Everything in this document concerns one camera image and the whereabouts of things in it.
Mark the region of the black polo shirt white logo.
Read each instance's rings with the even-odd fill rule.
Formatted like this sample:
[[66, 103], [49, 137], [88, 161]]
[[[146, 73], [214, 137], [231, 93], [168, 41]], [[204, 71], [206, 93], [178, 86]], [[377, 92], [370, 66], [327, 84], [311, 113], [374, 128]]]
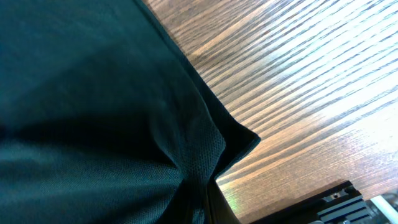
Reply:
[[142, 1], [1, 2], [2, 223], [237, 223], [259, 141]]

